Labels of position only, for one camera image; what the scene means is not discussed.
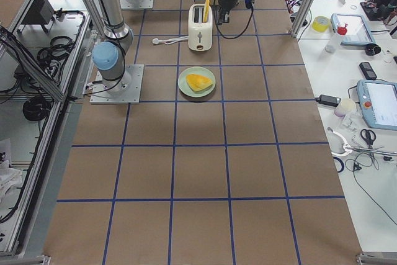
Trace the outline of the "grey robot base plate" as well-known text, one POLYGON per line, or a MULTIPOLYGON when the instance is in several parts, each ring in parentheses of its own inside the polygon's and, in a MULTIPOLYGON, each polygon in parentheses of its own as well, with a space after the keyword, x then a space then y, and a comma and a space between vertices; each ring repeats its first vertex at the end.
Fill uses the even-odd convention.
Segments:
POLYGON ((104 81, 93 86, 91 104, 138 104, 144 65, 127 65, 120 82, 104 81))

